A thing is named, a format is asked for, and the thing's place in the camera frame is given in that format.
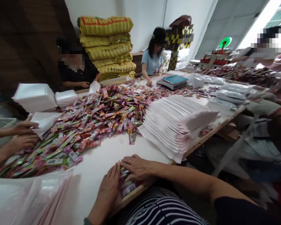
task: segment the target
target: stack of yellow sacks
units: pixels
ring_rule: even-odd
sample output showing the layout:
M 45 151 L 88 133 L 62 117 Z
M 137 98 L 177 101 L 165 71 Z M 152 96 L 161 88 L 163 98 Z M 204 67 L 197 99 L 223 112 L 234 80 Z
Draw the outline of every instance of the stack of yellow sacks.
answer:
M 79 17 L 80 42 L 101 73 L 101 81 L 121 76 L 135 76 L 136 64 L 132 62 L 128 17 Z

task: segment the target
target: glove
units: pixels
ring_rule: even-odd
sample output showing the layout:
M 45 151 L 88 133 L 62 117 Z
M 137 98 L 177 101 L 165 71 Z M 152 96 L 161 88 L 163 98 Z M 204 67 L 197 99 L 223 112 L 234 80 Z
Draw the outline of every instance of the glove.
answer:
M 267 116 L 270 116 L 281 109 L 281 105 L 264 99 L 261 99 L 258 102 L 250 102 L 245 106 L 247 110 L 254 114 Z
M 272 93 L 258 92 L 258 93 L 249 95 L 249 98 L 252 98 L 252 99 L 262 98 L 265 100 L 269 100 L 271 102 L 277 102 L 276 96 Z

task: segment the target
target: white tabletop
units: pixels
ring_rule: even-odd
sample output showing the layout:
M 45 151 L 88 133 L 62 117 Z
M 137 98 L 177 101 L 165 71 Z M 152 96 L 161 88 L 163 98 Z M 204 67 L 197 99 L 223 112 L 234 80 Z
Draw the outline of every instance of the white tabletop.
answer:
M 153 87 L 156 87 L 156 81 L 160 78 L 152 78 Z M 146 81 L 140 81 L 139 84 L 145 85 Z M 205 83 L 204 89 L 208 89 L 209 86 L 218 85 Z M 208 102 L 208 99 L 197 99 L 195 95 L 192 100 L 204 106 Z M 229 116 L 222 115 L 211 126 L 215 127 L 227 118 Z M 200 138 L 197 137 L 193 142 L 197 143 L 199 140 Z M 148 160 L 167 164 L 173 163 L 156 145 L 144 137 L 137 136 L 135 145 L 129 145 L 127 133 L 113 135 L 110 139 L 104 137 L 101 146 L 85 151 L 83 162 L 74 167 L 74 176 L 69 182 L 68 189 L 61 201 L 54 224 L 82 224 L 83 219 L 88 216 L 95 203 L 103 176 L 118 160 L 133 154 Z

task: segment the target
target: digital scale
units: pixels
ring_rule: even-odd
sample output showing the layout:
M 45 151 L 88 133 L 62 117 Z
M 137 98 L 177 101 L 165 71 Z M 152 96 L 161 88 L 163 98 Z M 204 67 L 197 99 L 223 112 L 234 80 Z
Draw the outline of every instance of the digital scale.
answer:
M 161 84 L 171 90 L 175 90 L 175 89 L 186 86 L 187 82 L 188 82 L 188 79 L 186 79 L 182 76 L 174 75 L 174 76 L 170 76 L 170 77 L 165 77 L 165 78 L 157 81 L 157 84 Z

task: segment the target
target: light blue shirt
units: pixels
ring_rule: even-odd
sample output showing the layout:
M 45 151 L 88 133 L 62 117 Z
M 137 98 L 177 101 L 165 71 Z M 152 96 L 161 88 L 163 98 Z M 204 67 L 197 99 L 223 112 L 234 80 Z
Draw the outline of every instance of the light blue shirt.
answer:
M 151 76 L 154 75 L 154 72 L 157 72 L 158 68 L 163 63 L 163 57 L 162 55 L 158 57 L 157 55 L 153 54 L 153 58 L 151 58 L 149 50 L 146 49 L 143 53 L 141 63 L 147 64 L 147 74 Z

